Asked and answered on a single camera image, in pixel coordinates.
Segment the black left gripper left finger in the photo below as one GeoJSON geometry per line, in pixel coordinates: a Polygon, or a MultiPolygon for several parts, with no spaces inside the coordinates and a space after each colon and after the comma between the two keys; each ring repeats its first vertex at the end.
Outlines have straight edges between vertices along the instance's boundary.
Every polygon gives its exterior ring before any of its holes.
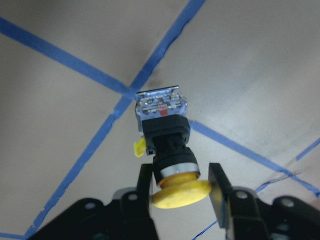
{"type": "Polygon", "coordinates": [[[109,204],[76,201],[30,237],[32,240],[157,240],[150,215],[153,166],[142,164],[136,187],[117,190],[109,204]]]}

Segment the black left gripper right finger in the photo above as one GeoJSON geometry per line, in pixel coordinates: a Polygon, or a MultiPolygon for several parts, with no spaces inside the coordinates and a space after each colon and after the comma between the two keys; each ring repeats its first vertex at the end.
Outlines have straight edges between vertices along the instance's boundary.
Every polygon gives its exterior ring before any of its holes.
{"type": "Polygon", "coordinates": [[[227,240],[318,240],[320,212],[289,195],[272,204],[250,188],[232,186],[219,163],[208,166],[209,194],[219,227],[227,240]]]}

